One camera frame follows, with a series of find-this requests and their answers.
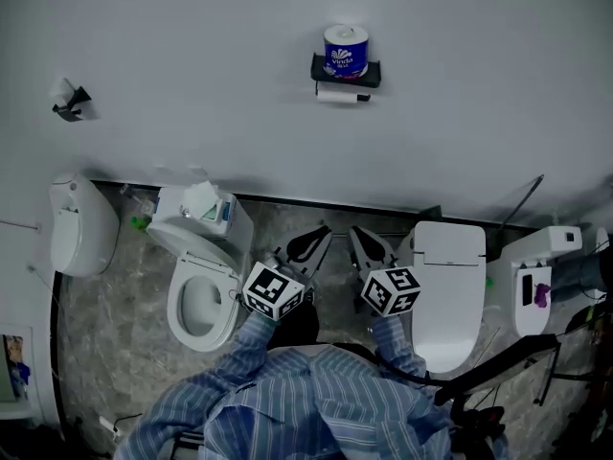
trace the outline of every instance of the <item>blue striped shirt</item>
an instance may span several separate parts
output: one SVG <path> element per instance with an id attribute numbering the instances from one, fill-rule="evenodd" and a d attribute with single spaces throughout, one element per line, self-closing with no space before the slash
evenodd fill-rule
<path id="1" fill-rule="evenodd" d="M 199 458 L 451 458 L 447 407 L 388 370 L 334 347 L 268 356 L 275 323 L 253 312 L 215 370 L 169 388 L 120 445 L 116 459 L 152 459 L 170 438 L 204 435 Z M 375 340 L 396 368 L 424 376 L 398 317 L 379 318 Z M 504 437 L 494 443 L 507 456 Z"/>

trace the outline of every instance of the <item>toilet tank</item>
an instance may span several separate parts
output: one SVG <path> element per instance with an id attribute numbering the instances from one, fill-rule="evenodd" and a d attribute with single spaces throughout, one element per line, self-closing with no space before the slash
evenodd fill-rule
<path id="1" fill-rule="evenodd" d="M 158 195 L 153 221 L 163 221 L 189 230 L 214 242 L 235 261 L 249 250 L 253 240 L 253 221 L 249 218 L 237 197 L 218 191 L 223 200 L 218 222 L 207 219 L 185 218 L 181 214 L 184 188 L 162 188 Z"/>

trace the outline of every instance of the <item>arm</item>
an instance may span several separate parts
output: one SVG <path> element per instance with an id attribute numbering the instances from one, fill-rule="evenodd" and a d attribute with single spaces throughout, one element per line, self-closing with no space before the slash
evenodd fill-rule
<path id="1" fill-rule="evenodd" d="M 407 342 L 402 322 L 398 316 L 378 317 L 375 321 L 374 334 L 383 359 L 404 373 L 425 377 L 425 361 L 413 353 L 413 346 Z M 379 366 L 379 369 L 381 376 L 385 379 L 416 386 L 413 382 L 400 378 L 384 366 Z"/>
<path id="2" fill-rule="evenodd" d="M 215 370 L 182 379 L 160 397 L 115 452 L 117 460 L 157 458 L 172 437 L 202 427 L 219 400 L 251 378 L 266 361 L 275 322 L 252 312 Z"/>

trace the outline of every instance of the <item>black bracket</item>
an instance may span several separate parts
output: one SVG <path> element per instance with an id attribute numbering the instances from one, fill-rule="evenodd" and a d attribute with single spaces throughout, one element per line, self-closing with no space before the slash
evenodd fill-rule
<path id="1" fill-rule="evenodd" d="M 59 106 L 55 104 L 53 106 L 53 111 L 64 121 L 68 123 L 74 123 L 76 121 L 82 121 L 83 118 L 79 116 L 81 114 L 80 109 L 73 110 L 73 107 L 77 104 L 87 103 L 91 101 L 92 98 L 89 97 L 89 94 L 85 92 L 83 87 L 79 87 L 73 93 L 73 97 L 68 101 L 67 105 Z"/>

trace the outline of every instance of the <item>toilet paper roll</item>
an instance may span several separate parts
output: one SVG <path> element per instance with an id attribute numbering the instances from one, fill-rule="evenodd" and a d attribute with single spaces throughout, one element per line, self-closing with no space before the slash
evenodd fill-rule
<path id="1" fill-rule="evenodd" d="M 368 33 L 357 26 L 339 24 L 324 32 L 324 71 L 339 79 L 357 79 L 368 71 Z"/>
<path id="2" fill-rule="evenodd" d="M 318 90 L 317 100 L 320 103 L 357 104 L 366 103 L 371 99 L 369 95 L 350 94 L 349 92 L 337 92 L 335 90 Z"/>

